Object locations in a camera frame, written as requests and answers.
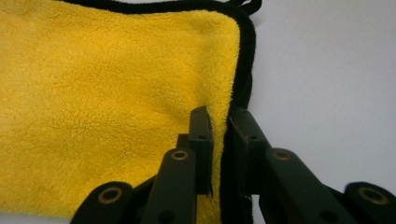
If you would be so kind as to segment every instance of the microfiber towel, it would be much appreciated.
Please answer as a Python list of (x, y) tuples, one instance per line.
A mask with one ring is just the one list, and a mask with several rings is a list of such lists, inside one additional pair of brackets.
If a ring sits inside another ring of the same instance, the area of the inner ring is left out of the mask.
[(205, 105), (214, 192), (198, 197), (197, 222), (220, 223), (226, 119), (251, 89), (248, 10), (2, 0), (0, 21), (1, 211), (70, 218), (106, 182), (141, 184)]

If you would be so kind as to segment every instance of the white background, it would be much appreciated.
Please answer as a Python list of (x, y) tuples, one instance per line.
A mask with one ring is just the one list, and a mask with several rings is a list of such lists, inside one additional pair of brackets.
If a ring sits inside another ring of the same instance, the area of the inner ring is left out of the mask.
[[(396, 194), (396, 1), (265, 0), (251, 18), (249, 110), (273, 147), (340, 191), (367, 181)], [(257, 206), (254, 215), (262, 223)], [(0, 223), (68, 222), (0, 214)]]

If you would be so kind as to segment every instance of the black trim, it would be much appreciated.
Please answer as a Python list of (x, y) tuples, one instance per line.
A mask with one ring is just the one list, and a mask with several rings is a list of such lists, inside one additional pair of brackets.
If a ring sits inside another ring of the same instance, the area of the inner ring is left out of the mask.
[[(256, 34), (254, 26), (248, 17), (257, 11), (262, 0), (252, 0), (252, 4), (236, 7), (232, 3), (221, 3), (210, 0), (201, 1), (173, 1), (149, 4), (126, 4), (109, 0), (63, 0), (66, 3), (77, 4), (84, 7), (93, 7), (123, 14), (149, 14), (161, 12), (179, 12), (191, 10), (217, 11), (233, 18), (240, 29), (240, 50), (235, 70), (233, 83), (233, 97), (231, 107), (248, 107), (251, 94), (252, 75), (251, 69), (256, 48)], [(238, 197), (233, 172), (233, 158), (230, 151), (230, 136), (227, 131), (224, 137), (224, 151), (221, 158), (220, 171), (220, 208), (223, 224), (253, 223), (250, 199)]]

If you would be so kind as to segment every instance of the towel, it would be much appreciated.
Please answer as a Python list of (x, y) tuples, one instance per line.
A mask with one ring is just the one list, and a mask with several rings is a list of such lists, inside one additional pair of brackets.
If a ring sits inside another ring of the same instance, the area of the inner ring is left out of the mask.
[(230, 106), (246, 107), (255, 35), (232, 4), (0, 1), (0, 210), (70, 218), (109, 181), (137, 186), (205, 105), (213, 197)]

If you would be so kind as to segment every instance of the screw hole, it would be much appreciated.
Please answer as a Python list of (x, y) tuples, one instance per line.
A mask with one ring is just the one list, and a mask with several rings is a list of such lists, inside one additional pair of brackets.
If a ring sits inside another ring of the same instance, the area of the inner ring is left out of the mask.
[(173, 211), (165, 210), (158, 215), (158, 222), (168, 224), (175, 221), (176, 215)]
[(99, 196), (99, 203), (108, 204), (116, 202), (122, 195), (122, 189), (117, 187), (110, 187), (108, 189), (103, 190)]
[(276, 150), (273, 156), (280, 161), (288, 161), (291, 159), (289, 152), (284, 150)]
[(337, 223), (338, 222), (338, 216), (331, 211), (322, 211), (320, 213), (320, 217), (327, 223)]
[(186, 160), (189, 157), (189, 153), (185, 151), (176, 151), (172, 153), (172, 158), (177, 161), (183, 161)]
[(372, 188), (360, 188), (359, 195), (363, 199), (378, 205), (385, 205), (389, 202), (387, 196), (385, 196), (380, 191)]

